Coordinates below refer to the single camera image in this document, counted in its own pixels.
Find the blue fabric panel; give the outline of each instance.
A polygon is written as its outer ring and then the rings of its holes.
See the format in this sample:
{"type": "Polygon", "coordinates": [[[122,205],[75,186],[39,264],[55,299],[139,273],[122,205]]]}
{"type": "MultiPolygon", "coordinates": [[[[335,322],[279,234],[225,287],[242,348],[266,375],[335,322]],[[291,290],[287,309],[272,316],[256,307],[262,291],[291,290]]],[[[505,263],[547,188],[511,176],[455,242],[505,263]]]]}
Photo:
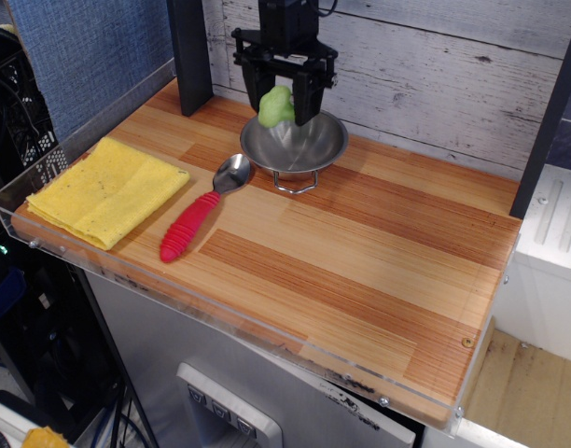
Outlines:
{"type": "Polygon", "coordinates": [[[174,57],[165,0],[8,0],[60,141],[174,57]]]}

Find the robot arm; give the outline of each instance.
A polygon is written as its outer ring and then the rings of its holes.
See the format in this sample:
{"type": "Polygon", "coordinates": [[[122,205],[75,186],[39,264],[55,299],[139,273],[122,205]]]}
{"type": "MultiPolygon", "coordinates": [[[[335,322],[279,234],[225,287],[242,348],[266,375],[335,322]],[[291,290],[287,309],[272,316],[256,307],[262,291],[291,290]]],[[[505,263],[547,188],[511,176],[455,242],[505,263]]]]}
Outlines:
{"type": "Polygon", "coordinates": [[[260,30],[237,28],[231,33],[250,105],[258,111],[276,76],[291,78],[296,124],[301,126],[321,111],[323,90],[336,83],[338,52],[317,40],[319,16],[325,14],[319,13],[318,0],[258,0],[258,15],[260,30]],[[287,61],[292,55],[306,61],[287,61]]]}

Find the spoon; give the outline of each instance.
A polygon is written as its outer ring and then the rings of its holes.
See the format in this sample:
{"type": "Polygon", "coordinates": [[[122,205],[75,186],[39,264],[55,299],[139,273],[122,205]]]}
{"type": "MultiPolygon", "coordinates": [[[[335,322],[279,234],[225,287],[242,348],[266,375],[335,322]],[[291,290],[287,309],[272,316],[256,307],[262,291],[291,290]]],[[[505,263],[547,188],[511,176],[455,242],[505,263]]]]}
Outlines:
{"type": "Polygon", "coordinates": [[[222,194],[242,188],[250,177],[250,161],[235,154],[224,161],[213,177],[213,191],[204,193],[192,203],[165,233],[160,247],[164,263],[179,257],[186,250],[202,222],[219,203],[222,194]]]}

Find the wooden table surface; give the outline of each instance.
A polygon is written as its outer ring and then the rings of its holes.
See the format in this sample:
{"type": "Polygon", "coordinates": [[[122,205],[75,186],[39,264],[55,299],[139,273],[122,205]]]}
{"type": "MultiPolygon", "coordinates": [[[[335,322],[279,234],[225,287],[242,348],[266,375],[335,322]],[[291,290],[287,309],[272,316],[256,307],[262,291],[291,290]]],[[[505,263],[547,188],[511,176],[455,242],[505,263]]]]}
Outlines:
{"type": "Polygon", "coordinates": [[[221,162],[242,152],[253,114],[216,97],[183,117],[174,81],[122,122],[110,136],[191,179],[110,257],[86,256],[355,392],[443,425],[449,415],[437,402],[458,403],[518,234],[520,220],[508,215],[517,184],[351,135],[317,189],[292,196],[256,172],[222,198],[180,259],[162,263],[163,234],[212,188],[221,162]]]}

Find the wooden floor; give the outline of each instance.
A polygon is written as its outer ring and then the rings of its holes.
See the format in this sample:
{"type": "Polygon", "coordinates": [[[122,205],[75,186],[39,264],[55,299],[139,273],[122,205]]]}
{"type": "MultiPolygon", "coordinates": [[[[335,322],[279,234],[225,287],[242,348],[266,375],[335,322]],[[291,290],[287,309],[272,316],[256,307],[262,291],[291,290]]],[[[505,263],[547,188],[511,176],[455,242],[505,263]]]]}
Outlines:
{"type": "Polygon", "coordinates": [[[496,330],[466,417],[530,448],[571,448],[571,361],[496,330]]]}

